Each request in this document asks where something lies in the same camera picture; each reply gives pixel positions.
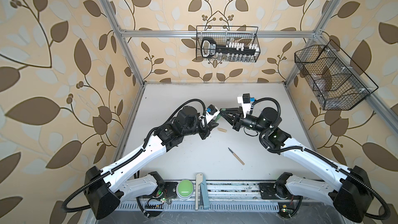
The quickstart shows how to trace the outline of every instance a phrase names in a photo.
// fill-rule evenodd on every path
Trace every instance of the wooden handle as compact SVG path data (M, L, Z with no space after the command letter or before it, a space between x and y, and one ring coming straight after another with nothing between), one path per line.
M241 164L245 165L245 163L235 153L232 154L236 157L237 160L239 160Z

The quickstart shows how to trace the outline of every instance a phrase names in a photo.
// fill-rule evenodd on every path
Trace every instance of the stapler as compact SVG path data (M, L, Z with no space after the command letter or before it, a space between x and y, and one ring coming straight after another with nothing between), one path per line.
M196 175L195 211L199 210L199 206L203 206L203 209L210 208L209 195L207 194L206 177L202 173Z

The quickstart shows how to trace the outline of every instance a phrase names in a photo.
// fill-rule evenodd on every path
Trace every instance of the black wire basket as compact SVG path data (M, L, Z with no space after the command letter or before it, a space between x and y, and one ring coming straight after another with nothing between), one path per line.
M338 51L347 56L349 65L340 60ZM295 52L295 63L323 110L351 110L379 88L333 40Z
M256 62L261 52L257 30L247 26L196 26L196 58Z

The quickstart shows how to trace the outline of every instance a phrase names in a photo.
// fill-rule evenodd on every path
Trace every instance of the grey floor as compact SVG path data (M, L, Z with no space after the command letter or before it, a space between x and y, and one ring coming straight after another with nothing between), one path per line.
M292 219L276 213L249 212L164 212L147 219L139 211L114 211L96 224L343 224L341 215L330 206L301 206Z

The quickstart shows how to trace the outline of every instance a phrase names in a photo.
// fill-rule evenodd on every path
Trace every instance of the beige wallpaper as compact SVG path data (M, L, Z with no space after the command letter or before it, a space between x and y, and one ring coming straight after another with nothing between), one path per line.
M397 0L343 0L335 14L324 35L340 43L380 86L375 93L393 107L398 103ZM322 111L301 75L290 90L318 152L365 169L372 187L391 204L389 220L365 218L364 223L398 223L398 137L365 101L350 111ZM368 212L377 214L380 206L374 200Z
M0 1L1 223L77 223L62 201L112 159L138 85L102 12L97 0Z
M122 28L187 30L188 25L313 30L327 0L109 0Z
M294 64L302 38L260 38L257 62L218 62L196 58L186 38L131 38L130 49L148 82L282 82Z

